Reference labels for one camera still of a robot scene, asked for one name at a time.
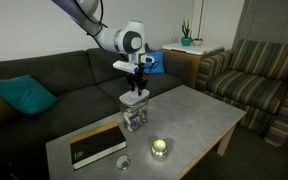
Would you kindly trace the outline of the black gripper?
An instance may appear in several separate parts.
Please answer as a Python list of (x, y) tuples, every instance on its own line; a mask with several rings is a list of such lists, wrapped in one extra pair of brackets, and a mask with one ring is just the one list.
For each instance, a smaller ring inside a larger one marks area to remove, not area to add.
[(137, 86), (138, 96), (142, 95), (143, 88), (147, 86), (148, 80), (142, 75), (128, 74), (127, 82), (130, 85), (130, 90), (135, 91), (135, 86)]

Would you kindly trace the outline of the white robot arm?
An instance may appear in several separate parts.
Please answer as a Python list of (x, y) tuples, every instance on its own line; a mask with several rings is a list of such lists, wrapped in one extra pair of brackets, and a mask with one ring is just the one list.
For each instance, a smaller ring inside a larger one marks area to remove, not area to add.
[(129, 61), (116, 61), (113, 67), (128, 73), (127, 81), (132, 91), (141, 95), (148, 80), (143, 77), (146, 60), (144, 24), (129, 21), (123, 29), (110, 29), (102, 17), (97, 20), (94, 14), (98, 2), (102, 0), (51, 0), (77, 23), (104, 51), (128, 54)]

